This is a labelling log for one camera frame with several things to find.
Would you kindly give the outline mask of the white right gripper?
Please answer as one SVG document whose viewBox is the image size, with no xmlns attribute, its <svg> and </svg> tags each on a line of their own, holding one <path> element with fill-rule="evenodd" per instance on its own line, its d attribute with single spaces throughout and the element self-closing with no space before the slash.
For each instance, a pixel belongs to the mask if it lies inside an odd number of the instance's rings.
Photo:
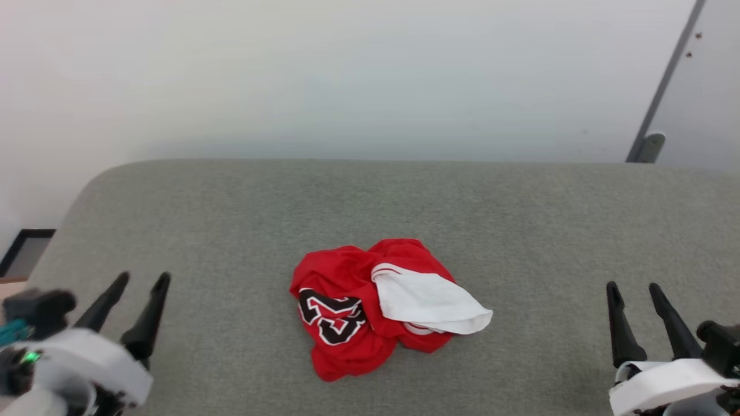
<svg viewBox="0 0 740 416">
<path fill-rule="evenodd" d="M 609 281 L 606 292 L 612 362 L 618 368 L 608 392 L 613 415 L 637 416 L 637 411 L 663 407 L 664 416 L 729 416 L 716 398 L 724 387 L 740 387 L 740 378 L 722 376 L 700 359 L 700 344 L 663 289 L 656 283 L 649 285 L 671 345 L 671 362 L 646 361 L 646 352 L 627 321 L 617 284 Z"/>
</svg>

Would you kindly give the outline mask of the grey door stopper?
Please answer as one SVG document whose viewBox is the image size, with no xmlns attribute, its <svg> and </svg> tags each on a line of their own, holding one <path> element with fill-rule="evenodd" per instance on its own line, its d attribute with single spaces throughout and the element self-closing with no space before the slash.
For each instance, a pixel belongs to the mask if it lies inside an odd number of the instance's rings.
<svg viewBox="0 0 740 416">
<path fill-rule="evenodd" d="M 661 150 L 663 150 L 665 142 L 666 135 L 663 133 L 656 132 L 646 135 L 642 138 L 632 162 L 640 164 L 655 164 Z"/>
</svg>

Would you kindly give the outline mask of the grey metal door strip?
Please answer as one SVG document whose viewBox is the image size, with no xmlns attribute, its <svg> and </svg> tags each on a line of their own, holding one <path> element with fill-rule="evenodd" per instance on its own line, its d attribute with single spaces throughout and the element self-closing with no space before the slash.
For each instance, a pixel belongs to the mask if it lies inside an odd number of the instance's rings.
<svg viewBox="0 0 740 416">
<path fill-rule="evenodd" d="M 669 82 L 671 82 L 677 65 L 680 63 L 682 57 L 684 56 L 685 47 L 687 46 L 688 40 L 693 35 L 696 22 L 700 18 L 701 11 L 705 7 L 705 4 L 706 0 L 694 0 L 693 7 L 690 11 L 686 24 L 684 25 L 684 28 L 682 29 L 682 32 L 677 39 L 673 53 L 671 53 L 668 64 L 664 69 L 661 81 L 659 81 L 658 87 L 656 88 L 656 91 L 653 95 L 653 99 L 650 102 L 649 108 L 646 111 L 637 135 L 632 142 L 632 147 L 627 154 L 626 163 L 628 164 L 639 164 L 633 163 L 632 159 L 634 158 L 636 151 L 639 149 L 642 138 L 644 138 L 646 135 L 649 135 L 649 129 L 653 123 L 653 120 L 655 119 L 659 106 L 663 102 L 663 97 L 668 90 Z"/>
</svg>

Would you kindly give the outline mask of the black picture frame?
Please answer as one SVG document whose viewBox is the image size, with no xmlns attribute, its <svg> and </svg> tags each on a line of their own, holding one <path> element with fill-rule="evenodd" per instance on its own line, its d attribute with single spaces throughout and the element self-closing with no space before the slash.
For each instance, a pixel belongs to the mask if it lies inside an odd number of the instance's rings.
<svg viewBox="0 0 740 416">
<path fill-rule="evenodd" d="M 55 233 L 55 229 L 22 229 L 0 260 L 0 284 L 27 281 Z"/>
</svg>

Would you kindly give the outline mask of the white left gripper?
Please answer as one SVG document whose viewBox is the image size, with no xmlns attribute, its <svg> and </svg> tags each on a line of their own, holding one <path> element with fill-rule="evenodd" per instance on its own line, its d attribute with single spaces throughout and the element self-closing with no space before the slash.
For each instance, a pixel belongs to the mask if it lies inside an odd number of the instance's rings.
<svg viewBox="0 0 740 416">
<path fill-rule="evenodd" d="M 0 416 L 122 416 L 145 405 L 171 276 L 164 272 L 153 285 L 137 321 L 122 334 L 122 347 L 98 332 L 129 280 L 130 273 L 121 272 L 75 328 L 0 348 L 0 396 L 12 398 Z"/>
</svg>

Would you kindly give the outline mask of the light grey door panel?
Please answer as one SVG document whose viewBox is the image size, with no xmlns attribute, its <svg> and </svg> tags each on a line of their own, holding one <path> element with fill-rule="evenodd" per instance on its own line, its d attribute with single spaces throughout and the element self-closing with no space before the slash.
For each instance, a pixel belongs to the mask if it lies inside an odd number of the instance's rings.
<svg viewBox="0 0 740 416">
<path fill-rule="evenodd" d="M 740 0 L 703 0 L 649 132 L 658 164 L 740 172 Z"/>
</svg>

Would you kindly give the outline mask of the red basketball jersey white sleeves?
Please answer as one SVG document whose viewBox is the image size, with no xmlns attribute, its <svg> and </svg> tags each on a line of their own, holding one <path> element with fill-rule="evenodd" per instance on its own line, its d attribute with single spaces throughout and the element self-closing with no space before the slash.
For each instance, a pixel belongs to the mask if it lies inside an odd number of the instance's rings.
<svg viewBox="0 0 740 416">
<path fill-rule="evenodd" d="M 399 344 L 431 354 L 486 329 L 493 316 L 416 239 L 307 253 L 289 291 L 325 382 L 375 371 Z"/>
</svg>

